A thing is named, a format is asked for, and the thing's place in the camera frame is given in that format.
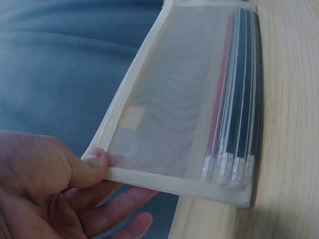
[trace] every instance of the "pencil eraser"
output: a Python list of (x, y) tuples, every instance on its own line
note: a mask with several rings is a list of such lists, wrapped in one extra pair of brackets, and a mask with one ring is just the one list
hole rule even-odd
[(220, 185), (227, 185), (229, 182), (229, 177), (225, 175), (218, 175), (217, 183)]

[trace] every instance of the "blue-gray cloth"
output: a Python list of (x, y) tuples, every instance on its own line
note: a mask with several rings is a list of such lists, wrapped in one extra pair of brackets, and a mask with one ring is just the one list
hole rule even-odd
[[(161, 6), (0, 0), (0, 130), (54, 135), (81, 156)], [(176, 203), (159, 193), (139, 210), (154, 217), (144, 238), (167, 238)]]

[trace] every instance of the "mesh pencil case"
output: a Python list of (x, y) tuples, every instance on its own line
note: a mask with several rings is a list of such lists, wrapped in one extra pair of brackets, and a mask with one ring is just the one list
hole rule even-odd
[(261, 71), (253, 4), (166, 0), (83, 156), (105, 149), (109, 180), (249, 207)]

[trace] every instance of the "wooden table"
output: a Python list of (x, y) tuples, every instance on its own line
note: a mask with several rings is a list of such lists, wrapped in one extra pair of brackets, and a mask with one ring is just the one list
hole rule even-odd
[(180, 197), (171, 239), (319, 239), (319, 1), (255, 2), (265, 106), (255, 207)]

